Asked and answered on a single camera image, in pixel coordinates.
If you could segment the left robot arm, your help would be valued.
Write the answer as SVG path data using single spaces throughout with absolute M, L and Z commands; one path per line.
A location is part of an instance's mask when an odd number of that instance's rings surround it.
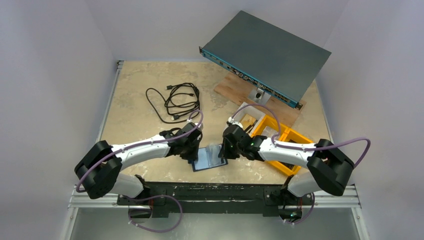
M 98 199 L 106 194 L 139 198 L 148 190 L 144 180 L 122 171 L 148 160 L 170 156 L 196 160 L 203 136 L 202 128 L 201 123 L 188 122 L 182 128 L 164 130 L 132 143 L 111 145 L 105 140 L 98 141 L 74 168 L 78 177 L 75 190 L 87 193 L 90 199 Z

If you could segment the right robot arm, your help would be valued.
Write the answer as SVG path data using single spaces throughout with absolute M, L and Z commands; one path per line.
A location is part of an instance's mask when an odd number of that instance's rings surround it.
M 330 141 L 292 143 L 270 137 L 250 137 L 240 126 L 231 124 L 222 133 L 220 156 L 235 160 L 241 156 L 251 161 L 282 162 L 308 171 L 293 176 L 283 189 L 296 197 L 324 191 L 342 196 L 354 170 L 354 163 Z

